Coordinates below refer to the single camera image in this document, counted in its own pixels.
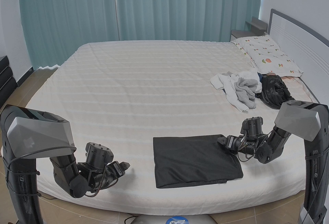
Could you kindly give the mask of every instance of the floor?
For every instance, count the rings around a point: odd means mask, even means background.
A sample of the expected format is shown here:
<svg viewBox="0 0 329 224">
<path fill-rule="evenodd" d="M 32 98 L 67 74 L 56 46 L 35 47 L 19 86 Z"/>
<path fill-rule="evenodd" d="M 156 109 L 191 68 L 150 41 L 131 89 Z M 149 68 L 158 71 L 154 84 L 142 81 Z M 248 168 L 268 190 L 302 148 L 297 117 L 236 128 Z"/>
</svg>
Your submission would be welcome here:
<svg viewBox="0 0 329 224">
<path fill-rule="evenodd" d="M 25 107 L 35 92 L 54 71 L 55 70 L 44 69 L 32 73 L 31 76 L 13 92 L 7 100 L 7 103 Z M 15 223 L 17 217 L 6 187 L 2 162 L 0 162 L 0 194 L 0 223 Z M 284 224 L 287 222 L 295 224 L 298 221 L 299 208 L 303 201 L 304 191 L 301 191 L 294 196 L 272 203 L 212 214 L 211 216 L 218 224 Z M 122 212 L 84 207 L 60 199 L 47 201 L 42 197 L 40 198 L 40 207 L 43 218 L 48 224 L 124 224 L 124 220 L 131 216 L 130 214 Z M 129 219 L 127 224 L 130 224 L 132 220 L 133 218 Z"/>
</svg>

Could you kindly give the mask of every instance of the bed sheet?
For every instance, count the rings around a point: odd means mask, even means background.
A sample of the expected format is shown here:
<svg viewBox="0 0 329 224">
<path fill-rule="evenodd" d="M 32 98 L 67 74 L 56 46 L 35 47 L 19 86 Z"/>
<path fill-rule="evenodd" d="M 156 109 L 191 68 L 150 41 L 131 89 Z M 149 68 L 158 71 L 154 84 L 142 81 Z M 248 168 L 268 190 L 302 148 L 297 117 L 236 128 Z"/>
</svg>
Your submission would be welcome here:
<svg viewBox="0 0 329 224">
<path fill-rule="evenodd" d="M 239 112 L 210 78 L 252 67 L 233 43 L 118 41 L 81 46 L 36 92 L 27 107 L 70 121 L 77 161 L 87 142 L 101 143 L 114 159 L 130 163 L 126 175 L 95 198 L 74 199 L 53 178 L 49 159 L 37 160 L 38 188 L 76 204 L 150 215 L 210 214 L 279 200 L 305 188 L 303 140 L 292 135 L 282 156 L 269 164 L 242 163 L 244 177 L 226 184 L 156 189 L 153 137 L 239 135 L 241 123 L 278 110 L 259 99 Z M 292 96 L 310 101 L 296 78 L 284 78 Z"/>
</svg>

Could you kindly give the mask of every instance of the floral pillow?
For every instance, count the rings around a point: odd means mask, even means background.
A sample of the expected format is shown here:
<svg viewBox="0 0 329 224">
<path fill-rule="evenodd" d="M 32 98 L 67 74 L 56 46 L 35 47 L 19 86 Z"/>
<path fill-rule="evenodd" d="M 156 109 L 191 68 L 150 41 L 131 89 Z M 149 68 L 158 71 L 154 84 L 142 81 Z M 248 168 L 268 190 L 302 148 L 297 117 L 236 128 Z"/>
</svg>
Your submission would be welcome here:
<svg viewBox="0 0 329 224">
<path fill-rule="evenodd" d="M 273 72 L 280 77 L 300 77 L 303 73 L 269 35 L 240 37 L 231 42 L 250 57 L 254 67 L 261 74 Z"/>
</svg>

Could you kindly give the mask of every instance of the robotic arm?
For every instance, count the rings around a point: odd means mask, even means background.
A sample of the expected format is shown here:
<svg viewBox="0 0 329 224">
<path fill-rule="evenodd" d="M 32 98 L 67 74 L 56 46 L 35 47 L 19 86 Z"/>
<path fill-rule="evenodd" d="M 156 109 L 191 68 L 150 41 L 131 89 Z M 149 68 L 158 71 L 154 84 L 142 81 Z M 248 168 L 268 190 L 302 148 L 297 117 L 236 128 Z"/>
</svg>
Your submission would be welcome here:
<svg viewBox="0 0 329 224">
<path fill-rule="evenodd" d="M 55 182 L 70 196 L 94 197 L 117 183 L 129 164 L 113 161 L 113 153 L 86 145 L 86 162 L 76 163 L 70 123 L 60 116 L 6 105 L 0 115 L 6 182 L 19 224 L 43 224 L 39 206 L 36 158 L 50 157 Z"/>
<path fill-rule="evenodd" d="M 325 201 L 329 178 L 328 107 L 318 103 L 289 101 L 282 104 L 274 123 L 273 130 L 263 134 L 261 117 L 246 119 L 242 123 L 242 136 L 222 136 L 218 142 L 234 154 L 242 152 L 246 156 L 251 155 L 248 159 L 255 157 L 266 164 L 282 154 L 291 134 L 303 138 L 306 191 L 298 223 L 323 223 L 327 211 Z"/>
</svg>

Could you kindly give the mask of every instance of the blue logo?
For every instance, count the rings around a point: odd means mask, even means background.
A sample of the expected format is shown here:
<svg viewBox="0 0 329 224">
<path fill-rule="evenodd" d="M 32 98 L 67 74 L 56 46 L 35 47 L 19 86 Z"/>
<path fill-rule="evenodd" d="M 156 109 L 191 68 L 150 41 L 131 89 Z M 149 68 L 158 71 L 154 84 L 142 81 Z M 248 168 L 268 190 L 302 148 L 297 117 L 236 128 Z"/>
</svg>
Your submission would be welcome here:
<svg viewBox="0 0 329 224">
<path fill-rule="evenodd" d="M 190 224 L 189 221 L 181 216 L 171 217 L 167 220 L 166 224 Z"/>
</svg>

